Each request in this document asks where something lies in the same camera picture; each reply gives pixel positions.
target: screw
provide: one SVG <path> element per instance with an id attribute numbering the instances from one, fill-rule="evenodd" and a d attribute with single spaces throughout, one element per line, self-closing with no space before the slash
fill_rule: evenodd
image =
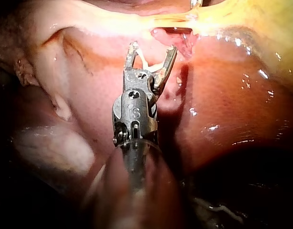
<path id="1" fill-rule="evenodd" d="M 139 92 L 137 92 L 137 91 L 131 91 L 131 92 L 129 92 L 128 97 L 130 99 L 137 99 L 137 98 L 139 98 Z"/>
<path id="2" fill-rule="evenodd" d="M 138 79 L 144 79 L 147 76 L 147 74 L 145 72 L 141 72 L 138 74 Z"/>

